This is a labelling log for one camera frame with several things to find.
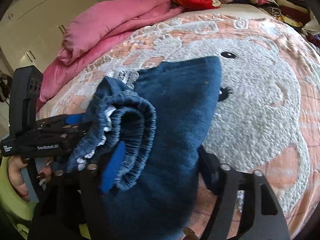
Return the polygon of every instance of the clothing stack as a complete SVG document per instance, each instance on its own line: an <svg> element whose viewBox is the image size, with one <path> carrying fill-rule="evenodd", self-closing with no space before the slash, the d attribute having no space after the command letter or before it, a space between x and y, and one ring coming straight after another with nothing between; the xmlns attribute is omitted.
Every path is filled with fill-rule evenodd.
<svg viewBox="0 0 320 240"><path fill-rule="evenodd" d="M305 0L250 0L250 4L266 11L298 32L310 21Z"/></svg>

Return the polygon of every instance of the cabinet handle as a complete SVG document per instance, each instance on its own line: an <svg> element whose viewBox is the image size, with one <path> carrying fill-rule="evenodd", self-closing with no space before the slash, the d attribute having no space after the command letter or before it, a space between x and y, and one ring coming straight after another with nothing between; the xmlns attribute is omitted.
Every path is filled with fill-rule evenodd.
<svg viewBox="0 0 320 240"><path fill-rule="evenodd" d="M62 34L64 34L64 33L63 33L63 31L62 31L62 29L61 29L61 27L60 27L60 26L58 26L58 28L60 29L60 31L62 32Z"/></svg>
<svg viewBox="0 0 320 240"><path fill-rule="evenodd" d="M33 56L33 54L32 54L32 52L31 52L31 50L29 50L29 52L30 52L30 54L32 55L32 57L33 57L34 59L36 59L36 58L35 58L35 56Z"/></svg>
<svg viewBox="0 0 320 240"><path fill-rule="evenodd" d="M28 53L26 53L26 54L27 54L27 56L28 56L29 60L33 63L32 59L29 57Z"/></svg>

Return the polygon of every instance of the black robotic device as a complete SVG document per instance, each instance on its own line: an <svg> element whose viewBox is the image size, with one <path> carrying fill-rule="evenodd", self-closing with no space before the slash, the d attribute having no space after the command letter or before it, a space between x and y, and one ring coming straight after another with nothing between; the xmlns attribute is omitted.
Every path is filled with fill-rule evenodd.
<svg viewBox="0 0 320 240"><path fill-rule="evenodd" d="M19 68L15 71L12 83L10 101L10 135L1 141L3 156L20 155L23 159L38 157L69 155L82 136L87 132L92 123L81 123L70 125L66 122L68 115L60 115L36 121L36 101L40 95L42 73L34 66ZM230 238L233 240L289 240L289 230L277 201L277 198L268 184L263 173L259 170L251 173L235 171L228 164L220 164L217 157L207 153L203 147L198 149L199 171L204 179L207 188L217 195L217 202L209 219L207 227L200 240L225 240L227 239L234 207L237 199L237 192L244 191L242 216L238 233ZM30 177L35 177L35 166L28 168ZM93 185L90 179L97 177L91 172L76 171L72 175L53 176L49 183L49 189L54 184L65 184L63 181L70 179L70 176L83 177L80 188ZM105 228L108 228L108 219L105 221L95 220L97 213L101 213L99 205L100 197L96 190L92 194L82 194L82 203L87 220L89 232L93 240L110 240ZM38 211L43 213L43 207L48 207L47 197L49 193L40 192L40 203ZM69 231L53 230L46 235L47 239L70 239ZM82 239L74 235L73 239Z"/></svg>

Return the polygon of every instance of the pink quilt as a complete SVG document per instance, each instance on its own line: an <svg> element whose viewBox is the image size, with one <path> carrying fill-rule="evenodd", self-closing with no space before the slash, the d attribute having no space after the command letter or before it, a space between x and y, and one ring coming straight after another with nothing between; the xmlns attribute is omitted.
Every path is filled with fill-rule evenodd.
<svg viewBox="0 0 320 240"><path fill-rule="evenodd" d="M37 109L134 30L172 18L183 9L170 0L113 0L97 3L80 14L67 26L58 57L43 73Z"/></svg>
<svg viewBox="0 0 320 240"><path fill-rule="evenodd" d="M231 93L217 103L204 147L236 170L264 173L294 238L320 200L320 57L284 23L204 14L139 29L66 84L38 118L85 112L104 76L134 85L139 69L207 56L219 57L221 86ZM215 201L200 178L188 223L199 237ZM240 193L229 237L241 201Z"/></svg>

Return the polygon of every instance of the denim fabric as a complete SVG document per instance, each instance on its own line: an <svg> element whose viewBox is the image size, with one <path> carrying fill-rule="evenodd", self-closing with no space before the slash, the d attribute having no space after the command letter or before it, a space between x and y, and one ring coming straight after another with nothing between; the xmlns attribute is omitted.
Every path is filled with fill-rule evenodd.
<svg viewBox="0 0 320 240"><path fill-rule="evenodd" d="M112 130L104 132L108 125L105 110L110 105L117 109L110 116ZM70 156L67 171L75 169L77 159L94 150L103 136L106 137L105 144L97 147L94 156L87 160L96 162L102 154L113 152L122 140L126 154L115 185L120 190L128 190L136 184L152 148L156 130L155 108L120 80L105 77L83 116L83 122L87 121L93 121L93 125Z"/></svg>
<svg viewBox="0 0 320 240"><path fill-rule="evenodd" d="M198 189L197 149L210 127L220 90L217 57L162 62L139 71L134 91L157 111L156 136L137 184L104 194L121 240L175 240L186 225Z"/></svg>

